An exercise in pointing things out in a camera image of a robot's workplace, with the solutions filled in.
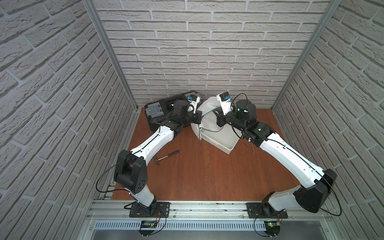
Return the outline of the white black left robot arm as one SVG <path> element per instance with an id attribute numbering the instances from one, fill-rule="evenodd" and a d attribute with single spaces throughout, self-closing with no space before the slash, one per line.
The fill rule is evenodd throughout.
<path id="1" fill-rule="evenodd" d="M 190 96 L 187 100 L 177 99 L 173 110 L 148 139 L 136 148 L 121 151 L 115 168 L 114 181 L 146 209 L 156 206 L 156 197 L 147 186 L 147 165 L 167 143 L 171 142 L 183 128 L 190 124 L 200 124 L 202 112 L 197 110 L 200 97 Z"/>

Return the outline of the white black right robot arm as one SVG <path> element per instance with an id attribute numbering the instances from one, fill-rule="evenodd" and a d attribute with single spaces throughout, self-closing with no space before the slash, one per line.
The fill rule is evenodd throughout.
<path id="1" fill-rule="evenodd" d="M 256 119 L 256 107 L 248 100 L 240 100 L 235 107 L 230 96 L 217 96 L 221 106 L 218 125 L 229 124 L 241 131 L 245 140 L 261 148 L 289 170 L 300 182 L 295 188 L 283 192 L 271 192 L 262 201 L 261 212 L 268 217 L 280 212 L 301 207 L 310 213 L 317 213 L 328 196 L 334 191 L 337 174 L 315 165 L 274 131 L 269 125 Z"/>

